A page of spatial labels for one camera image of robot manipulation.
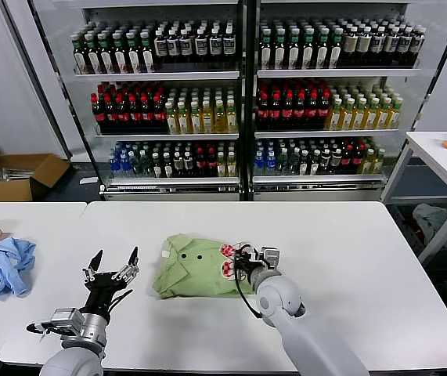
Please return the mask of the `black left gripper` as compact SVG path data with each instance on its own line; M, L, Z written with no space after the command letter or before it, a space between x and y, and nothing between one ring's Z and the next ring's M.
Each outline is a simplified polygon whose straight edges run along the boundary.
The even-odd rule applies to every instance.
M82 313L110 314L115 306L132 293L130 289L114 297L116 293L124 290L138 274L138 251L138 247L135 247L128 263L117 272L97 273L103 257L102 250L91 258L88 266L82 269L85 287L89 290L89 296L81 308Z

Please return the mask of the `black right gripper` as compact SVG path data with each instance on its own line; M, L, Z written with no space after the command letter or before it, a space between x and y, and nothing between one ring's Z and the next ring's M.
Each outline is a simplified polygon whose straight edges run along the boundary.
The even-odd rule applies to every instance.
M250 244L239 244L234 255L234 279L235 281L247 280L251 283L251 274L256 269L262 269L261 254L252 249Z

